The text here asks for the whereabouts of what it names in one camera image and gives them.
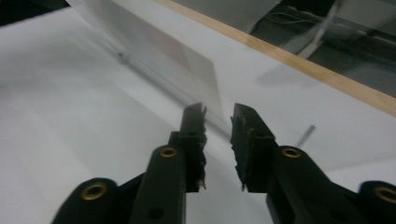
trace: white surface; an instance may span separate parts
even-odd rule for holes
[[[313,123],[317,130],[306,150],[319,165],[339,168],[332,178],[352,187],[371,176],[395,184],[394,118],[200,24],[181,20],[169,9],[134,4],[152,19],[155,10],[169,13],[166,19],[155,19],[157,24],[185,21],[178,23],[179,32],[190,27],[190,33],[177,36],[189,45],[182,46],[190,55],[188,62],[198,62],[187,65],[191,71],[197,64],[214,66],[209,71],[216,72],[222,116],[232,114],[234,102],[256,107],[278,142],[291,145]],[[122,184],[139,175],[151,150],[178,129],[184,105],[117,60],[117,52],[105,43],[73,9],[0,29],[0,223],[50,223],[79,183],[101,176]],[[209,89],[201,99],[214,104],[213,83],[205,80],[213,77],[199,77],[187,87],[201,83],[198,90]],[[240,192],[229,139],[210,128],[207,135],[207,190],[188,195],[187,223],[269,223],[264,196]],[[374,169],[363,164],[375,157]],[[389,161],[382,162],[384,157]],[[361,167],[342,168],[353,164]],[[365,178],[361,169],[373,172]],[[387,175],[378,175],[384,170]],[[346,173],[352,177],[343,177]]]

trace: wooden trim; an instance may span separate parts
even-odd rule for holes
[[[311,63],[288,51],[271,45],[257,37],[239,31],[232,26],[216,21],[190,8],[183,7],[171,0],[157,0],[162,5],[177,11],[195,21],[198,21],[217,32],[226,35],[242,44],[256,49],[298,71],[315,78],[318,81],[358,99],[367,105],[373,106],[393,117],[396,117],[396,98],[381,91],[374,90],[355,80],[344,77],[318,64]]]

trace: black object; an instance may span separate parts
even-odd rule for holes
[[[204,186],[205,110],[185,108],[180,132],[152,153],[147,171],[117,187],[95,178],[79,185],[53,224],[184,223],[185,193]]]
[[[267,193],[275,223],[396,223],[396,188],[371,181],[359,194],[337,186],[297,147],[279,147],[251,107],[235,104],[231,143],[249,192]]]

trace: brass screw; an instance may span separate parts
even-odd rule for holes
[[[102,197],[106,192],[107,186],[102,182],[97,182],[85,188],[81,192],[81,198],[86,201],[91,201]]]
[[[177,151],[174,148],[167,147],[161,151],[161,156],[165,158],[174,157],[176,156]]]
[[[396,191],[385,187],[376,187],[374,193],[380,199],[389,203],[396,203]]]
[[[298,152],[296,149],[293,148],[285,148],[282,150],[283,155],[290,157],[290,158],[299,158],[301,157],[301,153]]]

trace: wooden edge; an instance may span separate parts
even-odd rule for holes
[[[310,77],[313,77],[318,81],[326,83],[327,85],[352,96],[367,105],[373,106],[393,117],[396,117],[396,98],[367,87],[348,77],[337,74],[318,64],[311,63],[306,59],[262,41],[257,37],[239,31],[232,26],[216,21],[188,7],[184,7],[172,0],[157,0],[157,2],[202,23],[205,26],[208,26],[223,35],[258,50]]]

